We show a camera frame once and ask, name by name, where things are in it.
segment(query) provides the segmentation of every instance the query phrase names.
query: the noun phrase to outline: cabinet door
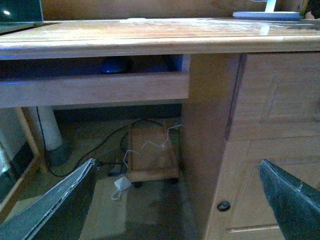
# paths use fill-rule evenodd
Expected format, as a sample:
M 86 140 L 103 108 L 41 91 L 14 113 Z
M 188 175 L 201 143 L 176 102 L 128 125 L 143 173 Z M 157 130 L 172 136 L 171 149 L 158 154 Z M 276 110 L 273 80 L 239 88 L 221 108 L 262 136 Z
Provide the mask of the cabinet door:
M 320 135 L 320 53 L 248 54 L 229 118 L 229 140 Z
M 284 240 L 259 177 L 259 164 L 269 159 L 284 170 L 320 187 L 320 136 L 229 141 L 211 210 L 208 239 Z M 228 201 L 229 211 L 217 205 Z

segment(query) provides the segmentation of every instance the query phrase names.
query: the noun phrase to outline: power adapter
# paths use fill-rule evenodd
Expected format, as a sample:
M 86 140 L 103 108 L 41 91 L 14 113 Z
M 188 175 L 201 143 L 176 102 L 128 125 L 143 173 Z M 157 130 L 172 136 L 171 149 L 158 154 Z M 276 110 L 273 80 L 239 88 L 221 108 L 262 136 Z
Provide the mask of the power adapter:
M 119 190 L 119 192 L 123 192 L 127 188 L 131 186 L 131 182 L 125 176 L 119 178 L 114 182 L 115 187 Z

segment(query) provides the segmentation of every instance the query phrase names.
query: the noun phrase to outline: blue mouse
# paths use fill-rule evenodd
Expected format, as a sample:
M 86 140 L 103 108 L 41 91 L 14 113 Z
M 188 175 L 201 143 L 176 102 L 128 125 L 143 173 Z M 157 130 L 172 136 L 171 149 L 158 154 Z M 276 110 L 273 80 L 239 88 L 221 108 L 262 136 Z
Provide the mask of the blue mouse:
M 108 56 L 101 63 L 102 74 L 125 74 L 131 71 L 133 61 L 127 56 Z

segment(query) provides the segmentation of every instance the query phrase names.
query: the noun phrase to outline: drawer front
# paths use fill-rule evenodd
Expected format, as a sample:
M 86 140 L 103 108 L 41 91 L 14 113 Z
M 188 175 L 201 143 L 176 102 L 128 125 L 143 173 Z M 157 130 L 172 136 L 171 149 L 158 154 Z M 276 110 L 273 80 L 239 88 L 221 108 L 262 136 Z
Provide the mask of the drawer front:
M 175 100 L 188 95 L 188 72 L 28 78 L 0 84 L 0 107 Z
M 231 107 L 227 139 L 320 134 L 320 53 L 249 54 Z
M 284 240 L 259 176 L 262 159 L 320 187 L 320 136 L 228 141 L 211 211 L 213 240 Z M 220 212 L 228 201 L 230 210 Z

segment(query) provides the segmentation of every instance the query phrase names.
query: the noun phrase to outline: drawer knob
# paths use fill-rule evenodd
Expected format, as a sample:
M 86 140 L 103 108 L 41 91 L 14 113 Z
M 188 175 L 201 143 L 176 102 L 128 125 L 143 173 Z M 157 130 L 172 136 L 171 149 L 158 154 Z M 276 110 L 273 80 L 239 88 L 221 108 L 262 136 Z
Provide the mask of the drawer knob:
M 216 206 L 216 208 L 219 212 L 224 213 L 230 210 L 231 204 L 228 201 L 222 201 Z

